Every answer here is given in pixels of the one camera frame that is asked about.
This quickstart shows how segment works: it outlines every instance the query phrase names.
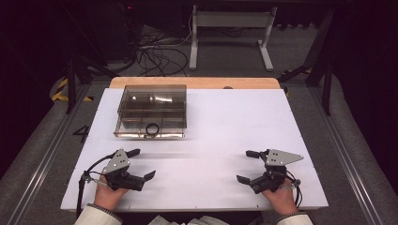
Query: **gray carpet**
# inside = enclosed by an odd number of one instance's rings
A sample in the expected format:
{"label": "gray carpet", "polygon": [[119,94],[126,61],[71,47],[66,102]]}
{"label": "gray carpet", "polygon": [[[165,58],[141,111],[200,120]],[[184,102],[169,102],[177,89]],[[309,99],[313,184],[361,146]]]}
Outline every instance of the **gray carpet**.
{"label": "gray carpet", "polygon": [[[268,51],[275,70],[266,72],[255,44],[262,32],[262,30],[245,30],[240,37],[235,38],[225,37],[217,32],[205,32],[199,38],[197,69],[195,71],[186,69],[186,73],[198,77],[279,77],[284,70],[294,69],[303,63],[316,34],[313,27],[287,28],[283,31],[274,29],[271,32]],[[177,48],[189,56],[189,43]],[[169,56],[177,58],[175,60],[180,63],[183,62],[183,58],[178,54],[172,53]],[[133,65],[121,74],[135,76],[141,72],[143,71],[137,65]],[[284,83],[283,86],[288,87],[288,101],[329,202],[329,207],[309,212],[310,217],[314,224],[369,224],[344,167],[336,155],[333,139],[322,119],[322,113],[316,107],[317,102],[302,83],[303,79],[305,75],[300,75]],[[69,177],[83,148],[81,136],[72,133],[84,125],[91,125],[103,89],[109,85],[109,82],[106,77],[95,77],[89,86],[86,95],[93,96],[94,101],[82,102],[77,109],[66,130],[65,138],[59,144],[54,162],[37,195],[33,196],[31,205],[26,209],[26,215],[19,220],[20,224],[73,223],[74,214],[59,209]],[[51,145],[55,132],[65,116],[67,104],[64,101],[55,102],[0,181],[1,224],[8,223],[32,175]],[[378,168],[366,141],[360,134],[336,79],[333,80],[330,111],[331,119],[381,220],[384,224],[398,224],[398,217],[395,215],[398,212],[397,196]]]}

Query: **clothing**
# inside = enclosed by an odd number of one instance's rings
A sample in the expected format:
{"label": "clothing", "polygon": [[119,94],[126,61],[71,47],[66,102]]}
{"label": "clothing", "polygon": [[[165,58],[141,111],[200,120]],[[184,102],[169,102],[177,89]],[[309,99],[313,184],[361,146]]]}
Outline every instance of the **clothing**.
{"label": "clothing", "polygon": [[[108,210],[98,207],[93,204],[88,204],[87,207],[80,214],[75,225],[121,225],[122,220],[116,216],[111,215]],[[278,222],[277,225],[312,225],[310,218],[307,215],[295,215],[287,217]],[[157,216],[148,225],[178,225],[170,223],[164,218]],[[193,219],[187,225],[227,225],[214,217],[202,217],[200,219]]]}

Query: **white table surface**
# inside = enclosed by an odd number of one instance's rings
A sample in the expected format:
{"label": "white table surface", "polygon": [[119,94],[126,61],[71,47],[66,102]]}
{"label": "white table surface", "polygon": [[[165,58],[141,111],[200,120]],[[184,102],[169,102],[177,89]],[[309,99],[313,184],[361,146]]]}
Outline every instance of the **white table surface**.
{"label": "white table surface", "polygon": [[[75,210],[84,170],[119,148],[140,148],[129,173],[156,170],[142,191],[129,191],[117,211],[259,211],[269,202],[237,181],[265,171],[261,159],[245,156],[274,148],[304,156],[287,170],[301,180],[301,209],[328,206],[314,165],[282,89],[188,89],[186,137],[177,141],[133,141],[114,135],[123,89],[105,89],[84,148],[71,175],[61,209]],[[100,172],[109,160],[93,171]],[[85,185],[83,203],[92,203],[96,184]]]}

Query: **human hand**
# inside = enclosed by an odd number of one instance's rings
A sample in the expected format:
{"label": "human hand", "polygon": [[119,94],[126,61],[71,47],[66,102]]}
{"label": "human hand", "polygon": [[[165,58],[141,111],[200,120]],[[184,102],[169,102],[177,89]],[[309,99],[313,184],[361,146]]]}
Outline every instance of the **human hand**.
{"label": "human hand", "polygon": [[[104,184],[107,183],[105,176],[101,175],[99,180]],[[102,208],[113,211],[120,199],[129,190],[124,188],[119,188],[117,190],[112,190],[110,187],[104,186],[103,184],[97,184],[96,197],[94,204]]]}
{"label": "human hand", "polygon": [[[284,186],[292,186],[290,180],[284,180]],[[265,190],[263,195],[269,200],[274,210],[281,216],[296,213],[297,209],[293,200],[293,189],[278,188],[275,192]]]}

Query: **dark background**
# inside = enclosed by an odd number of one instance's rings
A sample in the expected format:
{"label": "dark background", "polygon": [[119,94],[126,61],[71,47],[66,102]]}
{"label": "dark background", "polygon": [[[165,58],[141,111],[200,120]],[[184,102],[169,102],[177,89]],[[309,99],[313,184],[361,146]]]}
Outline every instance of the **dark background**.
{"label": "dark background", "polygon": [[[89,10],[67,6],[80,26],[76,26],[56,1],[0,3],[0,94],[3,99],[0,176],[53,106],[50,90],[55,81],[65,76],[73,53],[83,53],[102,64],[112,57],[123,60],[126,55],[125,52],[118,54],[117,50],[124,48],[117,45],[129,41],[127,38],[114,44],[103,43],[95,23],[86,19],[92,15],[90,10],[99,12],[95,5]],[[183,25],[189,18],[187,10],[191,8],[164,6],[152,13],[142,8],[140,13],[130,12],[130,15],[140,15],[134,20],[182,36],[187,31]],[[319,24],[324,12],[323,8],[280,7],[275,25],[281,24],[284,28],[288,24]],[[163,22],[154,20],[156,15],[167,14],[175,16],[166,17],[168,20]],[[116,23],[121,20],[120,16],[113,19]],[[394,179],[398,170],[395,55],[398,53],[398,16],[392,1],[367,0],[359,1],[349,10],[337,11],[334,19],[329,35],[337,44],[333,46],[336,47],[331,62],[333,72],[380,168],[398,193],[398,181]],[[124,36],[120,27],[117,31]]]}

